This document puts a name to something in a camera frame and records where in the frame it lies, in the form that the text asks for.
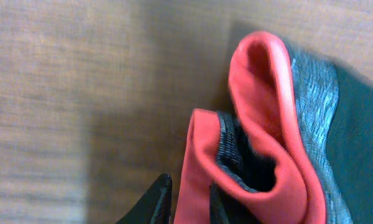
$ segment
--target wood grain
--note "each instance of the wood grain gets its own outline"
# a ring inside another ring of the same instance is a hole
[[[373,83],[373,1],[0,1],[0,223],[114,223],[193,108],[231,111],[229,60],[265,29]]]

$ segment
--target wooden table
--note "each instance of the wooden table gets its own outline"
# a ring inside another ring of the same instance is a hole
[[[193,108],[265,29],[373,83],[372,1],[0,1],[0,223],[114,223],[163,172],[177,204]]]

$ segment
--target wooden surface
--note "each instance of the wooden surface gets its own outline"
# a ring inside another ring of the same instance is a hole
[[[174,210],[191,111],[231,110],[257,29],[373,83],[373,1],[0,0],[0,223],[114,223],[163,172]]]

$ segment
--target black pointed object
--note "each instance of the black pointed object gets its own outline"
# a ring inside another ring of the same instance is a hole
[[[172,206],[172,178],[160,175],[131,210],[116,224],[168,224]]]
[[[216,184],[210,187],[210,224],[259,224],[260,221]]]

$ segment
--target pink leather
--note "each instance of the pink leather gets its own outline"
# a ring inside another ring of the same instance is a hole
[[[220,133],[216,113],[194,110],[175,224],[210,222],[212,181],[262,223],[325,223],[325,199],[303,148],[292,84],[290,60],[279,38],[255,32],[241,41],[231,60],[229,89],[252,147],[276,161],[276,184],[270,192],[250,193],[228,177],[215,163]]]

